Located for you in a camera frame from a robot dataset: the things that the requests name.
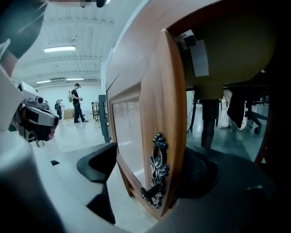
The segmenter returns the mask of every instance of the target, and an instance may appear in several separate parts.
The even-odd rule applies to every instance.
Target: door handle
[[[168,176],[169,166],[167,162],[168,144],[165,141],[162,133],[158,133],[153,139],[154,147],[150,157],[152,168],[151,188],[145,190],[140,188],[141,197],[155,208],[160,208],[165,192],[165,178]]]

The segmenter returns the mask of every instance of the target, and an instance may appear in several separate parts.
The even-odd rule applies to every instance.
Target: chair caster
[[[254,129],[254,133],[255,133],[255,134],[260,134],[260,133],[261,133],[261,129],[260,129],[259,127],[256,127],[256,128]]]

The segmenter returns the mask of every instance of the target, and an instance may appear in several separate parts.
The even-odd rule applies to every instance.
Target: white shoe
[[[227,114],[227,109],[223,110],[218,125],[221,128],[228,128],[231,125],[231,118]]]
[[[242,125],[240,128],[237,127],[237,129],[239,131],[242,131],[245,127],[247,126],[247,118],[245,116],[243,116],[243,119],[242,119]]]

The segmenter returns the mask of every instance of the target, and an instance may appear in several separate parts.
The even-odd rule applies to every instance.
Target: white ceiling
[[[37,81],[63,78],[100,82],[101,62],[108,57],[141,1],[111,0],[101,9],[96,7],[96,3],[85,8],[67,8],[50,3],[41,33],[19,60],[13,78],[34,86],[37,86]],[[43,51],[44,48],[66,45],[75,45],[76,51]]]

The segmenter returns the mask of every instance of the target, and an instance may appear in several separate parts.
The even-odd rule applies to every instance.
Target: open wooden door
[[[107,93],[110,127],[122,178],[128,193],[159,219],[172,206],[186,143],[183,66],[167,30],[141,81],[114,97],[113,91]]]

